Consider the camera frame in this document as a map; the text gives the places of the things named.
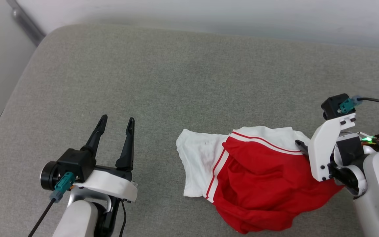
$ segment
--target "garment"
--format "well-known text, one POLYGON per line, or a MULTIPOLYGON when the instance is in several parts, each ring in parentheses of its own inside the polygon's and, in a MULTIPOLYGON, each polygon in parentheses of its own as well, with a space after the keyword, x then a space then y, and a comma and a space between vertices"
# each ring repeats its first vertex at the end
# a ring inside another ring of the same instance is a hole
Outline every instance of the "garment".
POLYGON ((240 233, 289 228, 295 216, 323 206, 342 188, 311 176, 295 140, 309 142, 292 128, 244 127, 230 135, 184 130, 176 141, 187 176, 184 195, 203 195, 240 233))

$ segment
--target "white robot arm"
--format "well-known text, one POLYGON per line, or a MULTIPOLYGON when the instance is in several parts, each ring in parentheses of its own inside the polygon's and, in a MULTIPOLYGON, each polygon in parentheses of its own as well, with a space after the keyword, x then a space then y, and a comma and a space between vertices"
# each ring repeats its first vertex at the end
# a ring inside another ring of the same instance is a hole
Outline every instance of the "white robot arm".
POLYGON ((364 235, 379 237, 379 135, 344 133, 355 125, 355 109, 343 114, 340 105, 346 94, 330 97, 322 104, 326 122, 317 128, 309 146, 296 141, 308 156, 311 174, 318 180, 338 180, 354 196, 354 205, 364 235))
MULTIPOLYGON (((122 235, 126 221, 124 202, 137 199, 137 184, 132 181, 131 174, 135 121, 133 118, 129 120, 125 144, 114 168, 96 165, 96 152, 106 123, 107 115, 103 115, 85 146, 80 150, 68 149, 56 162, 49 162, 43 168, 40 184, 44 189, 53 191, 47 210, 54 202, 59 202, 67 189, 71 190, 67 208, 53 237, 110 237, 120 205, 124 211, 122 235), (88 201, 89 198, 104 201, 106 206, 88 201)), ((29 237, 36 231, 47 210, 29 237)))

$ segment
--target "green led light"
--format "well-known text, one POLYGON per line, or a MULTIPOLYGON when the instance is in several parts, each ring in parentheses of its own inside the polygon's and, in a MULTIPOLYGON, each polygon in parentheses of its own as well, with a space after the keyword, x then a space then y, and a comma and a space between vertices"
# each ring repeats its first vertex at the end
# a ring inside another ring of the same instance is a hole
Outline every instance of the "green led light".
POLYGON ((368 142, 371 142, 372 139, 371 139, 371 138, 362 138, 362 141, 368 141, 368 142))

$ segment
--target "white stripe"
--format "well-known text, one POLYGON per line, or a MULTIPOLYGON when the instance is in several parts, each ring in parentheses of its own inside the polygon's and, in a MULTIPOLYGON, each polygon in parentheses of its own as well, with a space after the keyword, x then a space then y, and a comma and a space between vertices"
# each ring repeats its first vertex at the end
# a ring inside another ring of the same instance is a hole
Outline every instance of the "white stripe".
POLYGON ((268 148, 270 148, 272 150, 278 151, 280 153, 285 153, 285 154, 290 154, 290 155, 302 155, 301 152, 296 151, 296 150, 294 150, 294 151, 287 151, 287 150, 282 150, 281 148, 278 148, 278 147, 274 147, 274 146, 270 145, 268 142, 263 141, 262 139, 259 139, 259 138, 245 138, 245 137, 239 136, 239 135, 237 135, 235 133, 232 133, 230 135, 230 137, 235 138, 235 139, 237 139, 239 141, 243 141, 243 142, 257 142, 259 144, 265 145, 266 147, 268 147, 268 148))
POLYGON ((221 157, 220 161, 217 159, 218 164, 217 164, 215 171, 213 173, 215 178, 213 179, 213 183, 212 183, 212 186, 210 187, 209 192, 204 194, 205 198, 209 197, 209 198, 207 198, 207 200, 210 201, 211 203, 214 202, 213 199, 215 197, 215 191, 216 191, 217 186, 218 186, 217 175, 220 173, 220 171, 223 168, 224 164, 226 163, 228 157, 229 157, 229 153, 227 151, 224 151, 223 156, 221 157))

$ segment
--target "sofa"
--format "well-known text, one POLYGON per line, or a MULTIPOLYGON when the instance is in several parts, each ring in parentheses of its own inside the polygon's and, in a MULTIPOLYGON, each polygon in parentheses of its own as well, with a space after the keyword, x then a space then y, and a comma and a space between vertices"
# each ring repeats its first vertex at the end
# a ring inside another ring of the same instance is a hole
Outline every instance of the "sofa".
MULTIPOLYGON (((145 29, 72 25, 36 49, 0 117, 0 236, 27 236, 49 203, 39 176, 82 147, 108 115, 98 165, 114 167, 135 118, 135 203, 124 236, 241 236, 204 198, 183 196, 175 141, 183 129, 229 134, 289 127, 311 137, 329 96, 379 98, 379 49, 145 29)), ((351 131, 379 133, 379 103, 357 108, 351 131)), ((346 190, 284 231, 247 236, 362 236, 346 190)), ((68 203, 54 204, 34 236, 52 236, 68 203)), ((119 210, 113 236, 122 225, 119 210)))

